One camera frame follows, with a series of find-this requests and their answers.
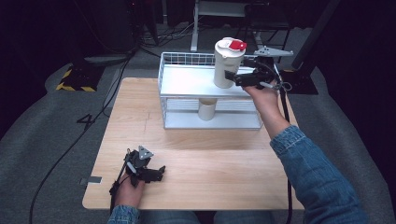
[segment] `wooden table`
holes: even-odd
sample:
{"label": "wooden table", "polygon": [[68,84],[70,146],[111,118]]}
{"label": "wooden table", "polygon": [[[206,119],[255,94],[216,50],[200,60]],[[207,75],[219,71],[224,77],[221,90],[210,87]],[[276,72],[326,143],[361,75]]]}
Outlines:
{"label": "wooden table", "polygon": [[[127,148],[141,145],[155,154],[148,168],[166,171],[146,185],[140,209],[287,209],[287,178],[269,142],[264,128],[165,130],[157,79],[125,78],[92,170],[102,182],[88,185],[83,205],[109,208]],[[303,209],[294,196],[293,208]]]}

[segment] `white cylinder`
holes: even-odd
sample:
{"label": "white cylinder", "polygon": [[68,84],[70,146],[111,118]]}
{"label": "white cylinder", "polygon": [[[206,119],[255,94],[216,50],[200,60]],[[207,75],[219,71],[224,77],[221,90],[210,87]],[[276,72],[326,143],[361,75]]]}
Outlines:
{"label": "white cylinder", "polygon": [[227,89],[233,85],[231,80],[225,78],[224,71],[237,73],[239,64],[244,59],[246,43],[231,37],[224,37],[215,45],[215,78],[216,86]]}
{"label": "white cylinder", "polygon": [[202,120],[211,120],[215,117],[216,98],[200,98],[198,106],[198,117]]}

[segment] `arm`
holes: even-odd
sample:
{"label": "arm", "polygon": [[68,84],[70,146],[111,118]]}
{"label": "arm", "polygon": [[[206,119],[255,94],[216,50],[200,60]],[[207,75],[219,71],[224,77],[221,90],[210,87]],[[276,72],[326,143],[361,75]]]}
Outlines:
{"label": "arm", "polygon": [[136,188],[132,186],[129,176],[124,174],[120,179],[120,188],[117,191],[113,212],[107,224],[135,224],[138,223],[139,210],[137,206],[143,195],[144,181],[139,181]]}
{"label": "arm", "polygon": [[280,114],[277,93],[245,87],[259,110],[307,223],[366,223],[355,190],[321,149]]}

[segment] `denim sleeve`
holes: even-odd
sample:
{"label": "denim sleeve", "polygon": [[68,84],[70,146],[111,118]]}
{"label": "denim sleeve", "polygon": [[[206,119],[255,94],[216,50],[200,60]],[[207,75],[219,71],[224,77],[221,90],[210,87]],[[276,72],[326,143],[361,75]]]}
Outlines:
{"label": "denim sleeve", "polygon": [[107,224],[137,224],[139,210],[126,205],[118,205],[113,209]]}
{"label": "denim sleeve", "polygon": [[307,223],[367,223],[355,190],[296,126],[270,143],[305,208]]}

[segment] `gray floor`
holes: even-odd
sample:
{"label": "gray floor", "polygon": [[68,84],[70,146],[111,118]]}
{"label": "gray floor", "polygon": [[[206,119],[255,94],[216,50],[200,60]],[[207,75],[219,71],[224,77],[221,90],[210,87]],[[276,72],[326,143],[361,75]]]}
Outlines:
{"label": "gray floor", "polygon": [[[212,53],[217,40],[235,32],[230,27],[202,31],[198,51]],[[309,33],[309,29],[293,30],[287,49],[297,53]],[[189,52],[190,41],[191,36],[187,35],[149,50],[157,54]],[[247,54],[254,49],[249,43]],[[293,58],[283,58],[279,68],[290,67]],[[139,51],[129,62],[124,76],[156,77],[159,61]],[[67,67],[68,64],[48,78],[48,94],[27,109],[0,142],[0,223],[28,222],[30,205],[41,180],[84,130],[84,124],[76,121],[87,114],[95,116],[102,109],[120,69],[120,65],[106,68],[97,92],[56,91]],[[352,183],[370,223],[395,223],[388,187],[356,130],[328,95],[318,69],[312,78],[319,95],[290,95],[301,129],[323,148]],[[111,105],[106,112],[111,113]],[[93,211],[82,206],[85,187],[79,181],[91,174],[107,122],[106,116],[99,116],[50,174],[35,202],[34,223],[106,222],[108,210]],[[285,223],[287,211],[274,213],[277,223]],[[303,223],[301,211],[295,212],[292,223]]]}

